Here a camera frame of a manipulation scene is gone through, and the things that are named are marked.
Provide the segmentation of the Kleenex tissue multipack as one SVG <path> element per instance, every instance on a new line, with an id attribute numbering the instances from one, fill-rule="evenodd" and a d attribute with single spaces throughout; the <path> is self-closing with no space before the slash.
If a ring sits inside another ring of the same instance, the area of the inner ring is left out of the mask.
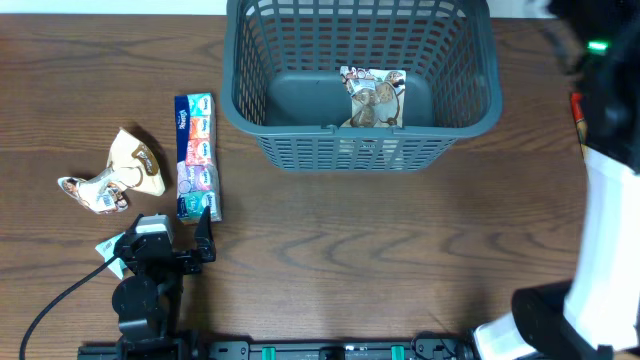
<path id="1" fill-rule="evenodd" d="M 221 221 L 213 96 L 211 93 L 176 96 L 174 110 L 177 218 L 184 224 L 193 224 L 208 208 L 211 221 Z"/>

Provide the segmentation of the San Remo spaghetti packet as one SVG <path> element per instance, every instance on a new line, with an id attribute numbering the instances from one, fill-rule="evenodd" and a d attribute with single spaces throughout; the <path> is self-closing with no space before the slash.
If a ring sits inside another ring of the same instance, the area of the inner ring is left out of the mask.
<path id="1" fill-rule="evenodd" d="M 572 115 L 574 119 L 574 124 L 578 136 L 578 140 L 580 143 L 580 149 L 582 156 L 585 156 L 586 152 L 586 137 L 587 137 L 587 124 L 585 121 L 584 113 L 581 107 L 581 101 L 583 99 L 583 95 L 578 92 L 572 92 L 570 95 L 570 103 L 572 109 Z"/>

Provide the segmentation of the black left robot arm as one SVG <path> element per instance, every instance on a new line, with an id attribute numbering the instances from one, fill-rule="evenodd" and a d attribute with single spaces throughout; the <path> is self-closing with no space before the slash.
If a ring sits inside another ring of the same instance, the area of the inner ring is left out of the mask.
<path id="1" fill-rule="evenodd" d="M 117 240 L 114 255 L 132 275 L 120 282 L 112 296 L 122 337 L 118 359 L 205 359 L 207 350 L 192 330 L 180 331 L 183 278 L 199 274 L 216 260 L 211 214 L 198 221 L 193 249 L 176 251 L 166 215 L 139 215 Z"/>

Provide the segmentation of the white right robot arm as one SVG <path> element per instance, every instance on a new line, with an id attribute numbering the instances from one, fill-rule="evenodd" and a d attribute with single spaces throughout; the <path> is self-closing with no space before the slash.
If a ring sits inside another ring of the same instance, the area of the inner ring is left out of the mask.
<path id="1" fill-rule="evenodd" d="M 580 41 L 584 217 L 571 275 L 513 293 L 463 359 L 613 359 L 639 348 L 639 4 L 551 1 Z"/>

